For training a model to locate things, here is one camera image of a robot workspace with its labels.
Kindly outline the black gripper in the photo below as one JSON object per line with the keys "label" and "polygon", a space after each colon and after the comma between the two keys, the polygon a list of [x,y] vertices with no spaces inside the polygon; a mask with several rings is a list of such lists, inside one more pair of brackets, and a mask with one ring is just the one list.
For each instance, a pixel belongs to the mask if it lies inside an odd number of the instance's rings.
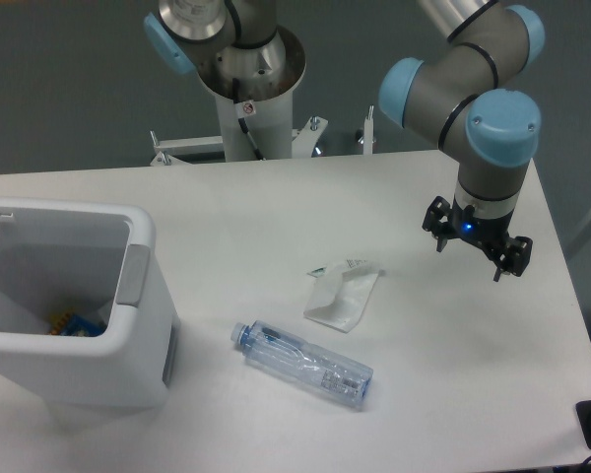
{"label": "black gripper", "polygon": [[461,239],[480,249],[496,267],[493,280],[502,275],[520,277],[529,265],[533,241],[526,236],[510,237],[508,228],[513,211],[496,219],[484,219],[457,203],[450,204],[436,196],[427,207],[422,228],[436,240],[441,252],[451,239]]}

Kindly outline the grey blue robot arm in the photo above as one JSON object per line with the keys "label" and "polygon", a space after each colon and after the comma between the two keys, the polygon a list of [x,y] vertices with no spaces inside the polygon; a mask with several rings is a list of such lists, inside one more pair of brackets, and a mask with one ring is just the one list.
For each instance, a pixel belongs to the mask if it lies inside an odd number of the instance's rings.
{"label": "grey blue robot arm", "polygon": [[[457,162],[452,200],[436,197],[423,227],[438,248],[459,239],[481,250],[497,275],[520,276],[533,242],[508,227],[542,117],[506,83],[542,51],[533,11],[498,1],[426,1],[423,10],[449,49],[434,64],[397,62],[378,92],[379,109]],[[175,73],[197,74],[213,95],[226,159],[296,155],[293,93],[305,71],[297,37],[272,1],[163,1],[143,22],[152,47]]]}

